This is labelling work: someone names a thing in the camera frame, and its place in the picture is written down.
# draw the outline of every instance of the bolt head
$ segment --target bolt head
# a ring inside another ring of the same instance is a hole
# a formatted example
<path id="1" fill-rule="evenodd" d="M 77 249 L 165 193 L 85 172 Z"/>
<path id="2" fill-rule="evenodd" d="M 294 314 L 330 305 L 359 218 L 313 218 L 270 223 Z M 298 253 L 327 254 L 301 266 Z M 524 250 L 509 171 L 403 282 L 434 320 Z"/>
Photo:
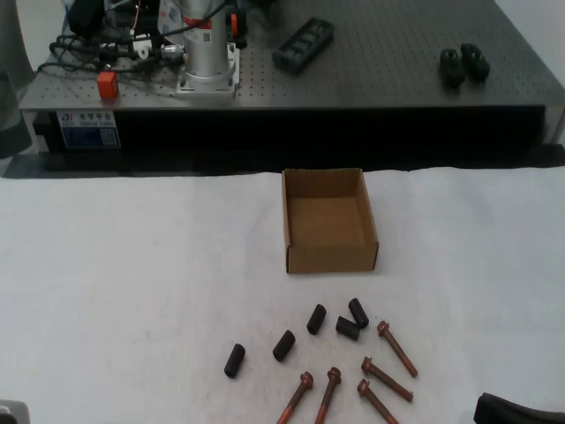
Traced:
<path id="1" fill-rule="evenodd" d="M 314 384 L 314 377 L 308 371 L 300 375 L 300 381 L 306 386 L 308 389 L 311 389 Z"/>
<path id="2" fill-rule="evenodd" d="M 365 356 L 365 359 L 363 360 L 363 363 L 361 364 L 361 369 L 363 371 L 365 371 L 366 373 L 368 373 L 369 367 L 371 366 L 372 362 L 373 362 L 373 358 L 367 358 Z"/>
<path id="3" fill-rule="evenodd" d="M 379 322 L 379 325 L 377 325 L 377 332 L 379 333 L 379 336 L 383 337 L 385 332 L 387 332 L 388 327 L 389 327 L 388 322 L 384 322 L 384 321 Z"/>
<path id="4" fill-rule="evenodd" d="M 369 382 L 366 379 L 361 380 L 359 382 L 359 385 L 357 386 L 357 391 L 359 392 L 359 395 L 364 396 L 368 390 L 369 390 Z"/>
<path id="5" fill-rule="evenodd" d="M 340 382 L 342 382 L 342 372 L 336 367 L 332 367 L 328 371 L 328 377 L 329 380 L 334 382 L 335 384 L 339 384 Z"/>

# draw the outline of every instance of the open cardboard box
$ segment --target open cardboard box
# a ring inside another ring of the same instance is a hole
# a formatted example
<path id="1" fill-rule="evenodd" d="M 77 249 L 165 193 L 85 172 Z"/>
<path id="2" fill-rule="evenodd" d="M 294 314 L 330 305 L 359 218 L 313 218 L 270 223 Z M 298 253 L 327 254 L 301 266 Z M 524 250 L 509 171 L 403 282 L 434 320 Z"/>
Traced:
<path id="1" fill-rule="evenodd" d="M 379 240 L 362 170 L 285 170 L 282 204 L 287 272 L 374 269 Z"/>

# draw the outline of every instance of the hex bolt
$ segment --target hex bolt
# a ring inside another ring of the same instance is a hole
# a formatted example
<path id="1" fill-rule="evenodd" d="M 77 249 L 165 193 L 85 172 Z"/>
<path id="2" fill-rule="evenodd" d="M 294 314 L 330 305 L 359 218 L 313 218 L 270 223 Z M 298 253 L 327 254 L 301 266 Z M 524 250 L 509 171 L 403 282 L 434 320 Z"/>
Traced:
<path id="1" fill-rule="evenodd" d="M 400 347 L 393 335 L 390 333 L 390 331 L 388 331 L 388 327 L 390 327 L 388 325 L 388 322 L 379 322 L 379 325 L 377 325 L 377 332 L 379 333 L 379 336 L 385 337 L 387 339 L 388 344 L 392 347 L 393 351 L 395 351 L 396 356 L 398 356 L 398 358 L 400 358 L 400 360 L 403 362 L 404 366 L 406 367 L 406 369 L 408 369 L 408 372 L 411 374 L 411 376 L 416 377 L 416 375 L 418 375 L 418 370 L 412 365 L 411 361 L 408 359 L 408 356 L 406 356 L 406 353 L 404 353 L 403 348 Z"/>
<path id="2" fill-rule="evenodd" d="M 300 399 L 304 396 L 305 392 L 312 388 L 313 384 L 314 378 L 308 371 L 300 375 L 300 385 L 298 386 L 297 391 L 294 392 L 294 395 L 292 395 L 289 404 L 282 412 L 281 418 L 279 418 L 276 424 L 286 424 L 289 421 L 289 418 L 297 407 L 298 402 L 300 402 Z"/>
<path id="3" fill-rule="evenodd" d="M 403 386 L 401 386 L 400 384 L 395 382 L 390 376 L 388 376 L 380 368 L 375 366 L 372 363 L 372 360 L 373 360 L 373 358 L 367 358 L 365 356 L 365 359 L 363 360 L 363 363 L 361 364 L 361 369 L 363 371 L 365 371 L 366 374 L 368 373 L 368 374 L 374 375 L 379 380 L 384 382 L 390 389 L 394 390 L 396 393 L 398 393 L 400 396 L 405 398 L 407 401 L 411 402 L 412 398 L 414 398 L 414 395 L 412 393 L 410 393 L 409 391 L 407 391 Z"/>
<path id="4" fill-rule="evenodd" d="M 378 397 L 373 393 L 371 389 L 369 389 L 369 382 L 367 380 L 361 380 L 359 385 L 357 386 L 357 391 L 362 398 L 367 398 L 369 402 L 371 402 L 379 414 L 386 420 L 388 424 L 398 424 L 398 421 L 395 417 L 392 416 L 392 413 L 387 409 L 385 405 L 379 400 Z"/>
<path id="5" fill-rule="evenodd" d="M 331 367 L 331 369 L 328 371 L 328 378 L 328 387 L 326 388 L 324 398 L 321 400 L 320 410 L 318 411 L 318 416 L 316 417 L 315 424 L 323 424 L 323 422 L 326 420 L 329 403 L 332 401 L 332 396 L 334 396 L 335 386 L 342 382 L 342 372 L 336 367 Z"/>

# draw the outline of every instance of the black cylinder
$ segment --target black cylinder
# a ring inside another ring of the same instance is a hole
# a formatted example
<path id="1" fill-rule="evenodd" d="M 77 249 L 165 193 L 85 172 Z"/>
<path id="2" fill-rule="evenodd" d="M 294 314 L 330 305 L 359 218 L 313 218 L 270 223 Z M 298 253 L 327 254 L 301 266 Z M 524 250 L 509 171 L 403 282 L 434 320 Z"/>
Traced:
<path id="1" fill-rule="evenodd" d="M 335 331 L 342 333 L 344 336 L 347 336 L 352 340 L 357 340 L 359 338 L 359 327 L 357 324 L 350 320 L 346 320 L 342 316 L 337 319 Z"/>
<path id="2" fill-rule="evenodd" d="M 284 358 L 286 358 L 287 353 L 290 351 L 292 346 L 296 342 L 296 338 L 294 338 L 294 334 L 290 330 L 286 330 L 279 340 L 279 343 L 276 344 L 275 349 L 273 349 L 273 356 L 279 362 L 283 362 Z"/>
<path id="3" fill-rule="evenodd" d="M 360 329 L 364 329 L 367 325 L 369 325 L 369 318 L 367 318 L 367 314 L 359 303 L 359 299 L 355 298 L 351 300 L 350 311 Z"/>
<path id="4" fill-rule="evenodd" d="M 318 334 L 318 330 L 324 322 L 324 318 L 326 318 L 326 308 L 322 305 L 316 305 L 314 312 L 310 317 L 310 321 L 306 324 L 306 328 L 310 334 Z"/>
<path id="5" fill-rule="evenodd" d="M 228 363 L 223 369 L 223 372 L 226 373 L 229 378 L 236 378 L 237 371 L 239 371 L 239 366 L 241 365 L 241 361 L 244 360 L 244 356 L 245 348 L 241 344 L 236 343 L 236 345 L 233 346 Z"/>

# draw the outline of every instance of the box flap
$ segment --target box flap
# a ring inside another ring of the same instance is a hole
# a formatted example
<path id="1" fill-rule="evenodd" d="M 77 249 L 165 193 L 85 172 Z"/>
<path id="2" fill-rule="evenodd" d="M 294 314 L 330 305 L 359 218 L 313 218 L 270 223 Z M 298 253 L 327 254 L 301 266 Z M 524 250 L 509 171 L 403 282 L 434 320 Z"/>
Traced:
<path id="1" fill-rule="evenodd" d="M 284 246 L 286 254 L 286 272 L 289 272 L 289 246 L 290 246 L 290 231 L 289 231 L 289 211 L 287 208 L 286 198 L 286 171 L 282 172 L 282 219 L 284 231 Z"/>
<path id="2" fill-rule="evenodd" d="M 285 170 L 289 197 L 343 197 L 355 194 L 359 168 Z"/>
<path id="3" fill-rule="evenodd" d="M 369 199 L 369 192 L 363 177 L 363 171 L 358 171 L 358 185 L 355 193 L 356 201 L 358 203 L 359 216 L 361 223 L 364 226 L 364 233 L 370 239 L 368 243 L 375 244 L 373 268 L 377 261 L 377 254 L 379 253 L 379 235 L 377 227 L 374 224 L 373 209 L 371 208 L 371 200 Z"/>
<path id="4" fill-rule="evenodd" d="M 372 271 L 377 246 L 289 247 L 291 274 Z"/>

